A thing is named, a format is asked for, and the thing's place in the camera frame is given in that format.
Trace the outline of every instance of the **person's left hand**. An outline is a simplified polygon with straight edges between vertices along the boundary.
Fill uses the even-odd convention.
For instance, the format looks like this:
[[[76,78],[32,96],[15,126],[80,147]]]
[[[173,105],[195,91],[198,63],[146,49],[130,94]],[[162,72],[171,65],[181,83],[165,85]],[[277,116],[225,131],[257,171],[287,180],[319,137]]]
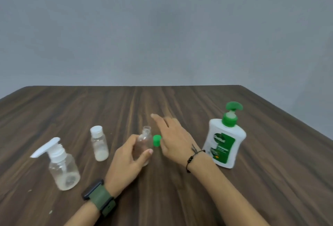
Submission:
[[[140,173],[144,163],[150,158],[153,150],[145,150],[134,161],[132,157],[133,146],[139,135],[131,135],[122,147],[114,154],[110,168],[105,176],[104,186],[116,198]]]

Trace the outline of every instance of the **hand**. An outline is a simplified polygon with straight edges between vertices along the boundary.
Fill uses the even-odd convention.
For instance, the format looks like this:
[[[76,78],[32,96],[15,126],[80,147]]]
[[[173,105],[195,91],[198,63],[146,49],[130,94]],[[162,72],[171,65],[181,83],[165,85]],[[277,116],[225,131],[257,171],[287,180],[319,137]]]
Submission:
[[[151,114],[151,117],[156,121],[163,137],[161,139],[163,155],[185,167],[189,157],[194,154],[192,145],[198,151],[201,150],[193,137],[175,118],[162,118],[157,114]]]
[[[116,150],[106,173],[104,186],[114,198],[138,176],[144,163],[153,153],[152,149],[145,150],[136,161],[133,160],[133,146],[138,136],[131,135],[126,143]]]

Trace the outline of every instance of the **gray wall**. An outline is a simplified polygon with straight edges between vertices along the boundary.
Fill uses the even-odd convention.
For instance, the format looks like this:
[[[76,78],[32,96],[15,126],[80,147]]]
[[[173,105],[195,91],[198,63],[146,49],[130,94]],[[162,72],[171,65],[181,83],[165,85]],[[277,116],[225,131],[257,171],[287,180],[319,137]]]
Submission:
[[[240,84],[333,138],[332,1],[0,0],[0,97]]]

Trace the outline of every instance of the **green watch strap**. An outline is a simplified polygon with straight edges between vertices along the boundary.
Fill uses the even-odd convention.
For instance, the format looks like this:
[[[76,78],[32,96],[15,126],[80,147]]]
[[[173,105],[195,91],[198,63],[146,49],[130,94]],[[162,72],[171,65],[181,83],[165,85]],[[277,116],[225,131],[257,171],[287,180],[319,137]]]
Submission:
[[[95,204],[97,209],[102,212],[103,216],[107,216],[111,210],[116,206],[114,198],[109,194],[103,185],[99,185],[89,195],[92,203]]]

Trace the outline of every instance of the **green cap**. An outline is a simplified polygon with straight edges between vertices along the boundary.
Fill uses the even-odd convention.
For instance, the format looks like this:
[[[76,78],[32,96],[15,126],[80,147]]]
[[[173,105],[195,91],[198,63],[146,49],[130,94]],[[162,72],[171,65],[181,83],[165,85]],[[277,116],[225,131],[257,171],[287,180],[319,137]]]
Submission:
[[[243,105],[236,101],[231,101],[227,103],[225,108],[230,111],[223,115],[222,123],[227,127],[234,127],[238,120],[235,111],[243,110]]]
[[[161,136],[160,135],[154,135],[153,136],[153,141],[154,141],[154,146],[155,147],[159,147],[160,146],[160,143],[161,143]]]

